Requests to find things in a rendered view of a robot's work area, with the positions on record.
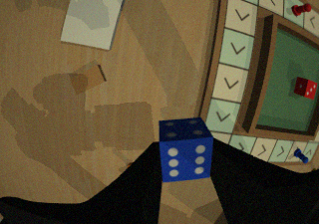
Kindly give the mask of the blue die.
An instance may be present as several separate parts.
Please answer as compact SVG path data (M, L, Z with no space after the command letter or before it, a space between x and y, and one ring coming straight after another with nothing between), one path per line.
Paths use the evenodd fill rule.
M202 117L159 121L163 183L210 177L214 135Z

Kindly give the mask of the blue pawn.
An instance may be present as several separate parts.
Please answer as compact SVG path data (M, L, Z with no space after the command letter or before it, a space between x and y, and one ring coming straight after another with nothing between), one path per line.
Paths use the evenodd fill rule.
M303 160L303 163L307 164L308 157L303 155L302 149L296 148L296 151L294 151L294 156L299 157L300 160Z

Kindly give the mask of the red die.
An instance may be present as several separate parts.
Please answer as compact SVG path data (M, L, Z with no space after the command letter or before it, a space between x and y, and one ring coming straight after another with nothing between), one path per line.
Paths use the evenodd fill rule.
M314 96L316 93L316 86L318 86L318 82L312 82L311 80L306 80L306 78L298 78L296 80L294 93L299 94L299 96L302 96L304 98L311 98L311 100L314 100Z

